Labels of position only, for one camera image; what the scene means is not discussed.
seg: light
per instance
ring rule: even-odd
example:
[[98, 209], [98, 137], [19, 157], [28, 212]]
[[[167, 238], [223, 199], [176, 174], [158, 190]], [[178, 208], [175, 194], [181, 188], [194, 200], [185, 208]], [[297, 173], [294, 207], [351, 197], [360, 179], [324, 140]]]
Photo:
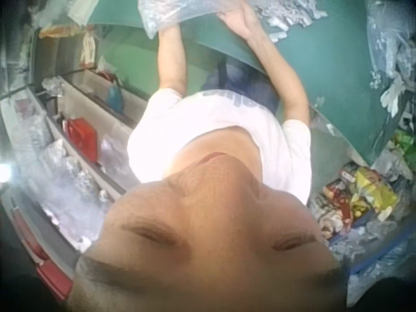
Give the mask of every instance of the light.
[[6, 183], [12, 177], [12, 167], [9, 164], [0, 164], [0, 183]]

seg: eyebrow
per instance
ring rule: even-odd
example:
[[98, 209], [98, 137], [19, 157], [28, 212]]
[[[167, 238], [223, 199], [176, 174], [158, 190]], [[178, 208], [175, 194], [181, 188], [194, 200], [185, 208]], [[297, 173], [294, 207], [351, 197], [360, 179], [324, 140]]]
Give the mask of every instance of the eyebrow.
[[149, 288], [166, 287], [161, 280], [141, 271], [127, 270], [86, 255], [79, 258], [77, 271], [82, 278], [92, 283], [127, 293], [137, 294]]

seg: yellow package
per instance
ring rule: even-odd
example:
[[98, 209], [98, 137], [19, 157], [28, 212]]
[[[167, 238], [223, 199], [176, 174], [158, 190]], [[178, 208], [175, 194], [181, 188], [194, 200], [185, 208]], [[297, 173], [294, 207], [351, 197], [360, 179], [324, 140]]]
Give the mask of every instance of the yellow package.
[[377, 213], [389, 207], [392, 209], [398, 203], [398, 196], [390, 185], [370, 168], [360, 167], [354, 184], [357, 193], [365, 197]]

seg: white t-shirt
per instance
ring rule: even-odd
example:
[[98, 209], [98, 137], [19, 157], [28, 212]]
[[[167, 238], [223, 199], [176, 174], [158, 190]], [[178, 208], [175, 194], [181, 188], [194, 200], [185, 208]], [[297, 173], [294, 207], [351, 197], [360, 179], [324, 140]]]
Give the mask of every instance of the white t-shirt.
[[264, 106], [227, 90], [210, 90], [182, 99], [161, 89], [130, 136], [131, 169], [142, 182], [160, 181], [177, 153], [196, 137], [239, 126], [260, 151], [263, 183], [306, 203], [311, 190], [311, 133], [306, 124], [288, 120], [281, 126]]

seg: green board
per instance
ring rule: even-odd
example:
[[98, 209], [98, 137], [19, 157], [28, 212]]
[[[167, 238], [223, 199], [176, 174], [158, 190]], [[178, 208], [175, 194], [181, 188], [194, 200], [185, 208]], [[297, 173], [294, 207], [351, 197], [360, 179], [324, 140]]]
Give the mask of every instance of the green board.
[[[278, 48], [303, 81], [311, 106], [372, 164], [392, 137], [407, 95], [400, 99], [399, 114], [391, 118], [380, 105], [389, 81], [384, 79], [379, 89], [370, 89], [364, 1], [321, 0], [318, 7], [326, 10], [328, 17], [306, 29], [291, 27]], [[100, 0], [89, 22], [142, 27], [137, 0]], [[268, 33], [279, 31], [264, 26]], [[182, 29], [185, 38], [262, 70], [246, 44], [215, 15], [186, 21]]]

